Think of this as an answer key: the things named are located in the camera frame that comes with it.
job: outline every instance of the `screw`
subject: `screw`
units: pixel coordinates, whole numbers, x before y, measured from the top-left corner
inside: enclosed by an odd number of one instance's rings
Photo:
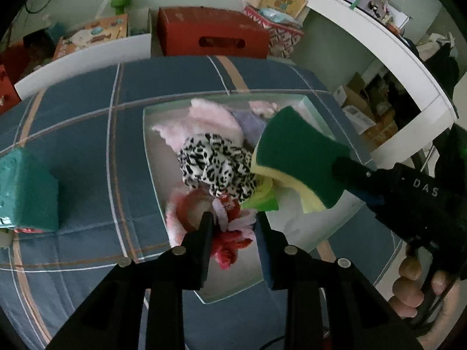
[[[183,255],[186,252],[186,247],[184,247],[184,246],[175,246],[172,249],[172,252],[174,253],[174,255]]]
[[[121,268],[124,268],[124,267],[128,267],[130,264],[131,264],[131,258],[123,258],[123,259],[120,259],[117,264],[121,267]]]
[[[347,258],[339,258],[337,264],[342,268],[349,268],[352,263]]]
[[[298,249],[297,249],[295,246],[288,245],[288,246],[285,246],[285,247],[284,247],[284,252],[285,252],[287,255],[295,255],[295,254],[298,253]]]

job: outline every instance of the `green sponge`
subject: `green sponge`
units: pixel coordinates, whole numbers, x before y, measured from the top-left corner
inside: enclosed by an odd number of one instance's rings
[[[344,185],[332,176],[332,164],[349,153],[286,107],[268,122],[253,153],[251,171],[294,188],[304,212],[316,212],[332,208],[344,192]]]

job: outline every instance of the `pink towel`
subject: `pink towel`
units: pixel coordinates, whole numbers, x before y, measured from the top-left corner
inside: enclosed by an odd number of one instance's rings
[[[195,134],[219,134],[238,147],[242,147],[244,139],[240,125],[227,109],[202,98],[191,100],[186,118],[167,120],[154,125],[152,129],[159,132],[176,153],[181,150],[185,140]]]

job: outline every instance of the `green wall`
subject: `green wall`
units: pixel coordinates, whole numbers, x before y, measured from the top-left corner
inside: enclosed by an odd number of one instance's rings
[[[36,10],[46,1],[30,0],[28,7]],[[45,14],[50,14],[52,20],[58,20],[68,28],[78,27],[94,19],[103,1],[52,0],[39,14],[28,15],[23,11],[14,26],[12,39],[19,39],[44,27]],[[394,2],[396,7],[413,17],[406,33],[415,41],[419,40],[440,10],[440,3],[437,0],[394,0]],[[132,9],[149,7],[157,10],[164,5],[205,5],[240,10],[242,0],[134,0]],[[112,13],[112,9],[107,4],[103,16]],[[363,72],[374,59],[372,53],[353,37],[316,13],[309,14],[304,23],[304,31],[305,37],[299,43],[293,60],[301,67],[314,71],[331,91],[340,84],[347,83],[355,72]]]

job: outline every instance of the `patterned bag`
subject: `patterned bag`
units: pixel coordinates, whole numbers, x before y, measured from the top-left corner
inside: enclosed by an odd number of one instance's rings
[[[272,56],[289,58],[294,46],[304,35],[301,30],[269,21],[249,5],[245,7],[243,12],[269,31],[269,54]]]

